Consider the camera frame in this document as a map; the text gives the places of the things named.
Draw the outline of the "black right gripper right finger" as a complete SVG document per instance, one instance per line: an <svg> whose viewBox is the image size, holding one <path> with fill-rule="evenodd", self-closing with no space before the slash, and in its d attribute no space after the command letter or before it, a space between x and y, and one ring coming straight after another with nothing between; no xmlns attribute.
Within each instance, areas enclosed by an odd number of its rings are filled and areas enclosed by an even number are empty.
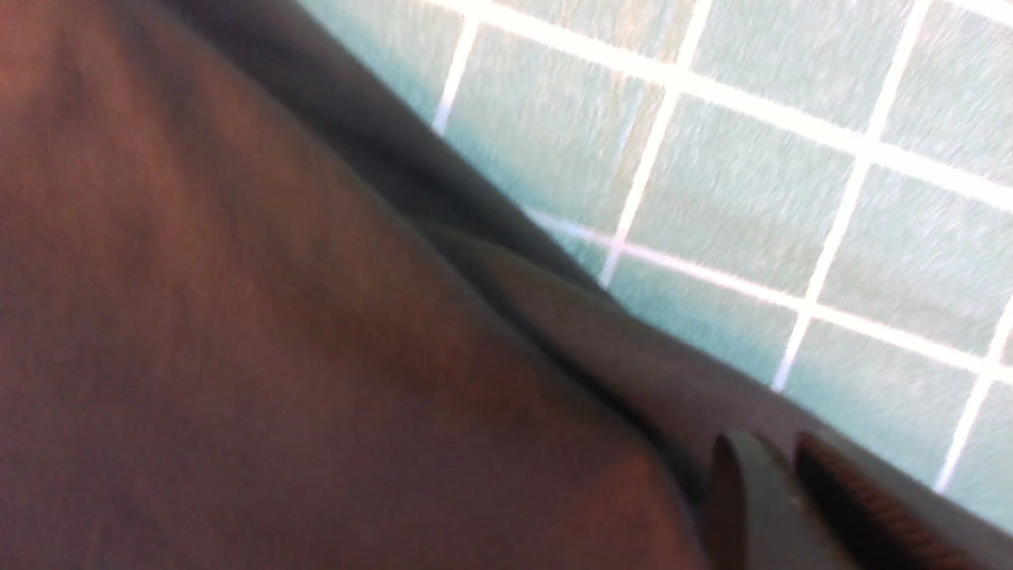
<svg viewBox="0 0 1013 570"><path fill-rule="evenodd" d="M835 431L800 433L795 473L864 569L1010 569L1011 535Z"/></svg>

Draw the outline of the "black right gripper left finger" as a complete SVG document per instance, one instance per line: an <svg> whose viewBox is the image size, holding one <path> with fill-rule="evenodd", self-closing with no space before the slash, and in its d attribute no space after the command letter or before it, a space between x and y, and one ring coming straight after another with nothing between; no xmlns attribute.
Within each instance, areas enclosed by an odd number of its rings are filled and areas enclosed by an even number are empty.
<svg viewBox="0 0 1013 570"><path fill-rule="evenodd" d="M716 438L704 524L713 569L854 569L766 438L730 431Z"/></svg>

